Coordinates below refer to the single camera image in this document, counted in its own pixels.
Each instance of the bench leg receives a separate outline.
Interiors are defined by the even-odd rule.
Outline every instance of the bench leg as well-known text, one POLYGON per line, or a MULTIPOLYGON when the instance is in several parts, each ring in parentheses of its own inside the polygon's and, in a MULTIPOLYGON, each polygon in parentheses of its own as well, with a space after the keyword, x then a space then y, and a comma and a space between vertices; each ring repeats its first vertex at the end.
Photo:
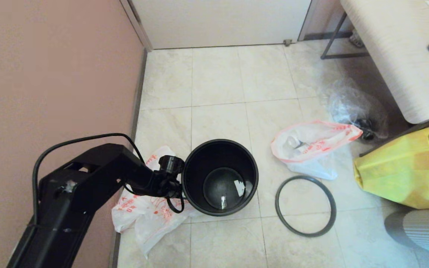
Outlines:
POLYGON ((348 53, 348 54, 336 54, 336 55, 327 55, 327 52, 329 52, 330 46, 332 46, 332 43, 334 42, 334 39, 337 37, 337 34, 340 31, 340 27, 342 27, 342 24, 344 24, 345 19, 347 18, 347 12, 344 12, 342 17, 340 18, 340 22, 337 24, 337 27, 335 28, 334 33, 332 34, 332 37, 329 40, 329 43, 327 44, 327 47, 324 50, 324 53, 322 53, 322 56, 320 58, 322 60, 325 59, 342 59, 342 58, 353 58, 353 57, 364 57, 364 56, 370 56, 367 52, 364 53, 348 53))

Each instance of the white plastic bag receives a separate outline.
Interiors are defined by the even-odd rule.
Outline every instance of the white plastic bag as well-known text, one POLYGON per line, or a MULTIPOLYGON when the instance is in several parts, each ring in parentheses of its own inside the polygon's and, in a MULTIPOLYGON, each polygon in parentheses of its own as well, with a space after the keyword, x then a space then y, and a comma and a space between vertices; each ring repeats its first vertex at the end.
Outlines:
POLYGON ((361 135, 362 131, 351 124, 307 122, 281 130, 271 143, 271 151, 291 171, 333 180, 337 173, 329 154, 361 135))
MULTIPOLYGON (((146 166, 151 170, 158 170, 160 164, 158 159, 162 156, 176 156, 168 147, 162 146, 156 150, 146 162, 146 166)), ((172 204, 179 208, 179 199, 171 200, 172 204)), ((177 228, 187 217, 201 214, 188 200, 185 200, 184 211, 180 214, 173 212, 163 197, 149 197, 146 195, 134 195, 124 189, 119 201, 112 208, 112 221, 117 232, 123 232, 130 227, 133 222, 135 238, 143 255, 148 257, 148 252, 162 237, 177 228)))

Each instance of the tile floor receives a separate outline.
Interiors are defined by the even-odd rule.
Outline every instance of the tile floor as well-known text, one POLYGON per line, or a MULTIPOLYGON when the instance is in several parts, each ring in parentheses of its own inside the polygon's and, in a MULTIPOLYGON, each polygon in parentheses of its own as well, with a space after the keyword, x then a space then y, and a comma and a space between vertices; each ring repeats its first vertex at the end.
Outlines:
MULTIPOLYGON (((146 260, 133 229, 121 235, 119 268, 429 268, 429 253, 395 243, 383 219, 401 209, 363 192, 353 180, 352 157, 368 149, 355 142, 336 152, 339 177, 323 183, 337 203, 337 220, 324 236, 308 239, 289 232, 274 209, 280 183, 293 176, 271 154, 269 144, 284 127, 329 120, 317 97, 333 81, 352 77, 376 95, 404 124, 371 58, 320 60, 327 41, 282 45, 158 50, 149 53, 136 144, 144 156, 169 145, 179 157, 215 138, 249 149, 259 168, 257 194, 228 217, 188 219, 167 234, 146 260)), ((333 51, 351 50, 345 40, 333 51)), ((324 194, 310 182, 293 182, 281 210, 294 227, 321 229, 329 216, 324 194)))

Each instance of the black o-ring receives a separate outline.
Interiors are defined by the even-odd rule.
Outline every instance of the black o-ring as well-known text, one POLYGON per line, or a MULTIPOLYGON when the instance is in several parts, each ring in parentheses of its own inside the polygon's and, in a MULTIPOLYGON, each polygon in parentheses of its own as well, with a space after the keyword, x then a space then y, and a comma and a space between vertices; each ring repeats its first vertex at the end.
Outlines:
POLYGON ((322 236, 323 234, 327 233, 332 228, 332 226, 334 226, 335 218, 337 217, 337 207, 335 205, 335 200, 334 200, 334 197, 332 196, 332 193, 330 193, 329 189, 327 189, 327 187, 325 185, 323 185, 322 182, 316 180, 315 178, 309 177, 309 176, 299 175, 299 176, 294 176, 292 178, 288 178, 283 183, 281 183, 281 186, 279 186, 279 189, 277 190, 277 193, 276 193, 276 213, 277 213, 277 216, 279 216, 279 219, 281 220, 281 222, 291 232, 296 233, 300 236, 305 236, 305 237, 317 237, 317 236, 322 236), (315 183, 317 186, 319 186, 324 191, 325 195, 327 195, 327 198, 329 199, 330 219, 327 222, 327 225, 322 230, 320 230, 318 232, 310 233, 310 234, 299 232, 296 229, 294 229, 291 225, 289 225, 287 223, 287 221, 284 219, 284 216, 282 216, 281 209, 279 208, 279 196, 281 195, 281 190, 288 182, 293 181, 293 180, 297 180, 297 179, 304 179, 304 180, 308 180, 310 182, 315 183))

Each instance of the clear plastic bag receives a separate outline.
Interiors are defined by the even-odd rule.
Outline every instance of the clear plastic bag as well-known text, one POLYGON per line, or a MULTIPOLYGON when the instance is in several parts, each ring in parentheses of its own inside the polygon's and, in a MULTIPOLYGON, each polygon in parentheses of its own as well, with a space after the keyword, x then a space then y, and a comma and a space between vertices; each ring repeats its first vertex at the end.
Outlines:
POLYGON ((357 89, 352 79, 337 80, 324 92, 327 108, 335 122, 362 129, 361 139, 388 138, 388 114, 373 96, 357 89))

